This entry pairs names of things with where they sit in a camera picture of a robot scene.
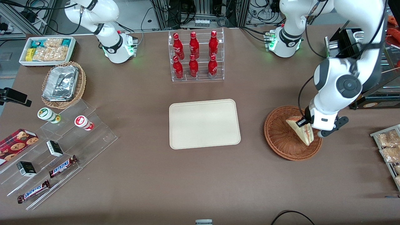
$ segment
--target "wicker basket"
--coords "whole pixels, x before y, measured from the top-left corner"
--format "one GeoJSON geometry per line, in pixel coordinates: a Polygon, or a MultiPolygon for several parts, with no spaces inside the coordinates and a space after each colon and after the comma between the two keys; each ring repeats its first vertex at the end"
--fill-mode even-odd
{"type": "MultiPolygon", "coordinates": [[[[57,65],[56,67],[62,67],[62,66],[76,66],[79,69],[78,80],[76,82],[74,98],[69,102],[50,102],[50,101],[45,100],[42,97],[42,101],[48,107],[58,108],[58,109],[65,109],[68,106],[74,104],[79,99],[81,99],[82,95],[83,95],[83,92],[85,91],[86,75],[85,75],[85,71],[83,71],[82,67],[76,62],[65,62],[65,63],[62,63],[60,65],[57,65]]],[[[47,73],[47,76],[44,79],[44,82],[43,82],[43,85],[42,85],[42,91],[44,91],[44,88],[46,87],[47,79],[49,78],[49,74],[50,74],[50,71],[47,73]]]]}
{"type": "Polygon", "coordinates": [[[286,123],[286,119],[292,116],[300,116],[298,107],[282,106],[274,109],[265,120],[265,138],[270,147],[283,158],[292,161],[309,159],[321,148],[322,138],[318,137],[318,130],[313,129],[314,141],[309,146],[304,144],[286,123]]]}

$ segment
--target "red and white bottle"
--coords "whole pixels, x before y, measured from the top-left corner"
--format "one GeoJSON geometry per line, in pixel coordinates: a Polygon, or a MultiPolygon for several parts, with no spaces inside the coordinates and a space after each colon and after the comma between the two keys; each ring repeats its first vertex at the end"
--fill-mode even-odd
{"type": "Polygon", "coordinates": [[[197,63],[194,54],[190,55],[189,69],[190,69],[190,76],[196,78],[199,72],[199,64],[197,63]]]}
{"type": "Polygon", "coordinates": [[[215,30],[211,31],[211,38],[208,43],[208,54],[210,57],[214,54],[217,55],[218,53],[218,39],[217,39],[217,32],[215,30]]]}
{"type": "Polygon", "coordinates": [[[190,32],[190,53],[195,56],[196,59],[200,57],[200,47],[199,47],[199,41],[197,40],[196,37],[196,32],[192,31],[190,32]]]}
{"type": "Polygon", "coordinates": [[[94,124],[86,118],[86,116],[78,116],[75,119],[75,125],[77,127],[82,127],[86,131],[90,131],[94,128],[94,124]]]}
{"type": "Polygon", "coordinates": [[[215,61],[215,55],[210,56],[210,61],[208,62],[208,77],[214,79],[217,76],[217,62],[215,61]]]}
{"type": "Polygon", "coordinates": [[[174,56],[172,59],[174,61],[174,63],[172,64],[172,67],[174,68],[175,77],[178,80],[182,80],[183,79],[182,64],[179,62],[179,58],[177,56],[174,56]]]}
{"type": "Polygon", "coordinates": [[[174,37],[174,52],[175,55],[179,57],[179,60],[183,60],[185,58],[185,54],[183,53],[183,45],[179,40],[178,33],[174,33],[172,35],[174,37]]]}

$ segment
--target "red cookie box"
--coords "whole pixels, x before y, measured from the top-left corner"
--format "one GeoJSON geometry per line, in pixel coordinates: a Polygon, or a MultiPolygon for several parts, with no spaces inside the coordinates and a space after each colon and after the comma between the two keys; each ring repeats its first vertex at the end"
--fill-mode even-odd
{"type": "Polygon", "coordinates": [[[38,140],[39,138],[35,133],[18,129],[12,135],[0,141],[0,166],[38,140]]]}

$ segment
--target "red bottle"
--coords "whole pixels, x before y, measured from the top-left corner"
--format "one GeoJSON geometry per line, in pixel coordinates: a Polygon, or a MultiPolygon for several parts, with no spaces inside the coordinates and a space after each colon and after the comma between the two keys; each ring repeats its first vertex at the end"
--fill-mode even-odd
{"type": "Polygon", "coordinates": [[[208,54],[210,55],[217,55],[218,53],[218,40],[217,40],[217,32],[216,31],[211,31],[211,38],[210,38],[210,42],[208,43],[208,49],[209,52],[208,54]]]}
{"type": "Polygon", "coordinates": [[[189,68],[190,68],[190,75],[193,78],[196,78],[199,72],[199,64],[196,61],[196,57],[194,54],[190,55],[190,62],[189,62],[189,68]]]}
{"type": "Polygon", "coordinates": [[[195,56],[196,59],[200,57],[199,41],[196,38],[196,32],[190,32],[190,53],[195,56]]]}
{"type": "Polygon", "coordinates": [[[217,76],[217,62],[215,61],[215,55],[210,56],[210,61],[208,62],[208,77],[214,79],[217,76]]]}
{"type": "Polygon", "coordinates": [[[177,56],[174,56],[172,59],[174,60],[174,63],[172,64],[172,67],[174,68],[176,79],[182,80],[183,79],[183,67],[182,67],[182,64],[179,62],[179,58],[177,56]]]}
{"type": "Polygon", "coordinates": [[[177,33],[174,33],[172,36],[174,37],[175,55],[177,55],[180,60],[183,60],[185,58],[185,54],[183,53],[183,45],[182,42],[179,40],[179,35],[177,33]]]}

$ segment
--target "table surface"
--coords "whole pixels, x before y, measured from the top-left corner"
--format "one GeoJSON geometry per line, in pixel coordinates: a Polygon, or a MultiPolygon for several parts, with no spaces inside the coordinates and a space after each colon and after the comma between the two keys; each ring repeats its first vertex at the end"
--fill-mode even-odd
{"type": "MultiPolygon", "coordinates": [[[[340,25],[310,26],[314,49],[340,25]]],[[[349,123],[323,140],[309,160],[288,161],[268,146],[263,125],[276,107],[296,105],[304,82],[321,58],[306,42],[291,58],[279,58],[240,29],[225,31],[225,80],[173,83],[168,32],[146,33],[137,57],[113,64],[96,37],[76,36],[73,61],[86,72],[83,99],[119,139],[33,211],[0,190],[0,223],[5,224],[270,224],[286,209],[316,224],[399,224],[400,199],[370,133],[399,124],[398,109],[349,110],[349,123]],[[168,108],[173,103],[235,100],[238,145],[173,150],[168,108]]],[[[41,87],[49,68],[21,66],[13,88],[26,93],[30,108],[7,103],[0,138],[18,128],[44,124],[41,87]]],[[[316,94],[309,84],[306,106],[316,94]]],[[[287,215],[295,221],[299,217],[287,215]]],[[[298,219],[295,224],[308,224],[298,219]]]]}

